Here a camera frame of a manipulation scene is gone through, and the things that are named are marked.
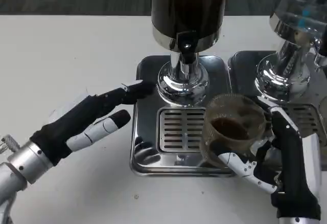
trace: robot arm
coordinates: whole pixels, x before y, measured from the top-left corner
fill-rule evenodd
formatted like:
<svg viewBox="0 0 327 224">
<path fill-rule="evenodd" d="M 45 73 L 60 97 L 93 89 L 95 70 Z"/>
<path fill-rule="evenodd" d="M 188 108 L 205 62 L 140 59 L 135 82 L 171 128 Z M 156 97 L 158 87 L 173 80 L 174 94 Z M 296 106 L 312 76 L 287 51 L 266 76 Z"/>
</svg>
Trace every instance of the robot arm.
<svg viewBox="0 0 327 224">
<path fill-rule="evenodd" d="M 35 132 L 22 148 L 10 137 L 4 137 L 2 141 L 14 153 L 8 162 L 0 164 L 0 223 L 9 222 L 16 193 L 24 190 L 27 182 L 35 183 L 73 151 L 88 147 L 126 125 L 130 120 L 126 110 L 102 117 L 117 105 L 135 104 L 151 94 L 154 87 L 152 83 L 138 81 L 99 96 L 87 96 L 62 117 Z"/>
<path fill-rule="evenodd" d="M 237 175 L 271 194 L 279 223 L 319 223 L 321 169 L 317 134 L 302 138 L 280 106 L 261 97 L 253 99 L 269 112 L 275 135 L 272 144 L 281 150 L 282 171 L 275 172 L 263 164 L 270 142 L 258 150 L 261 160 L 251 160 L 215 142 L 211 143 L 211 151 Z"/>
</svg>

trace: coffee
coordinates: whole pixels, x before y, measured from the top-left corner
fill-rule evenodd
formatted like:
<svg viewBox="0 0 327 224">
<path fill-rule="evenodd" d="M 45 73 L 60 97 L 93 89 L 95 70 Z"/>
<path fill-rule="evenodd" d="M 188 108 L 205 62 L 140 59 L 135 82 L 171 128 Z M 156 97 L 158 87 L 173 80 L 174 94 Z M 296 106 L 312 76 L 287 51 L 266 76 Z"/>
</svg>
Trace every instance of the coffee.
<svg viewBox="0 0 327 224">
<path fill-rule="evenodd" d="M 247 130 L 238 122 L 230 118 L 217 118 L 211 122 L 217 132 L 233 140 L 248 140 Z"/>
<path fill-rule="evenodd" d="M 152 22 L 171 38 L 185 31 L 204 38 L 219 30 L 224 10 L 225 0 L 152 0 Z"/>
</svg>

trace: drip tray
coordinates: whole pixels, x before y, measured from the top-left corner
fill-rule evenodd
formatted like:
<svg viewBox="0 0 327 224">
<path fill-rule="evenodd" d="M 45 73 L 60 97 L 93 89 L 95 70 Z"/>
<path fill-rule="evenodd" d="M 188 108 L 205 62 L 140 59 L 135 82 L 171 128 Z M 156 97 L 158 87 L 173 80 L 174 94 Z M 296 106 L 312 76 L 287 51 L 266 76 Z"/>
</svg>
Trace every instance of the drip tray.
<svg viewBox="0 0 327 224">
<path fill-rule="evenodd" d="M 163 108 L 158 114 L 157 149 L 161 152 L 200 152 L 204 108 Z"/>
<path fill-rule="evenodd" d="M 327 170 L 327 134 L 318 110 L 311 104 L 281 104 L 284 111 L 297 125 L 302 137 L 316 133 L 319 137 L 321 167 Z"/>
</svg>

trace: white table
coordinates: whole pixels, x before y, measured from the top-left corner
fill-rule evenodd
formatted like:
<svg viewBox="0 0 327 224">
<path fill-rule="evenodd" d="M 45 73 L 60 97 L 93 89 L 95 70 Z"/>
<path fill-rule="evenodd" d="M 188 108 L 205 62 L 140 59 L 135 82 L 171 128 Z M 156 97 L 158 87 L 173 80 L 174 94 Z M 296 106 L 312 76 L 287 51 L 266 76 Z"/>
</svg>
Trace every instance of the white table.
<svg viewBox="0 0 327 224">
<path fill-rule="evenodd" d="M 132 81 L 145 56 L 168 54 L 153 39 L 149 17 L 0 16 L 0 26 L 0 132 L 21 144 L 53 109 L 86 89 L 103 93 Z M 227 61 L 278 44 L 268 17 L 225 17 L 206 53 Z M 277 223 L 270 197 L 239 178 L 136 176 L 130 140 L 131 123 L 62 160 L 19 193 L 15 224 Z M 324 173 L 325 216 L 326 187 Z"/>
</svg>

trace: metal cylinder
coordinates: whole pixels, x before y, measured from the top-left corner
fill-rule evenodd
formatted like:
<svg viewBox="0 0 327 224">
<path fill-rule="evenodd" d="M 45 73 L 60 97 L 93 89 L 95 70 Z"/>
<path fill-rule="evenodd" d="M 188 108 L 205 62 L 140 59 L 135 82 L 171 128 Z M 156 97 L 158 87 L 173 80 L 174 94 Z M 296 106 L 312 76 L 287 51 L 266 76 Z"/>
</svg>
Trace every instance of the metal cylinder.
<svg viewBox="0 0 327 224">
<path fill-rule="evenodd" d="M 195 31 L 196 52 L 214 45 L 219 37 L 225 0 L 152 0 L 154 38 L 168 50 L 179 52 L 177 34 Z"/>
<path fill-rule="evenodd" d="M 35 183 L 53 166 L 42 150 L 31 141 L 9 156 L 8 161 L 30 184 Z"/>
<path fill-rule="evenodd" d="M 319 220 L 303 217 L 281 217 L 278 219 L 279 224 L 319 224 Z"/>
<path fill-rule="evenodd" d="M 26 186 L 26 179 L 12 165 L 0 164 L 0 205 Z"/>
</svg>

